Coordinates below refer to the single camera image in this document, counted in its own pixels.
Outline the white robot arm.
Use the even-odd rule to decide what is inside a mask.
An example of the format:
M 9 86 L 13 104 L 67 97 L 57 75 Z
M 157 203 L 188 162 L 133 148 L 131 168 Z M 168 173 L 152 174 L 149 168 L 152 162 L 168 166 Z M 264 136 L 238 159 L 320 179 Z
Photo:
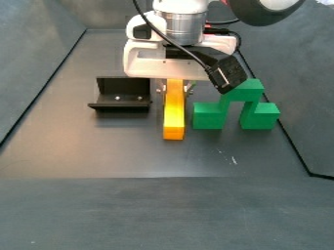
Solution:
M 123 68 L 133 77 L 207 80 L 222 94 L 247 79 L 235 58 L 234 22 L 267 26 L 306 0 L 152 0 L 127 24 Z

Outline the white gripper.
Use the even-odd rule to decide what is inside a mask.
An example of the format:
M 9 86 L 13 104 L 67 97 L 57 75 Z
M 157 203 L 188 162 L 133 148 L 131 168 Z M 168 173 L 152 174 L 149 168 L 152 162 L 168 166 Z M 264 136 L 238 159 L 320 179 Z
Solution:
M 206 64 L 215 64 L 219 57 L 230 56 L 236 50 L 234 36 L 204 34 L 206 12 L 172 13 L 153 10 L 144 13 L 149 23 L 180 44 Z M 149 28 L 140 15 L 127 24 L 128 41 L 123 53 L 123 68 L 131 77 L 156 79 L 156 93 L 165 94 L 167 78 L 208 80 L 195 59 L 182 52 Z M 194 94 L 194 81 L 186 81 L 184 95 Z

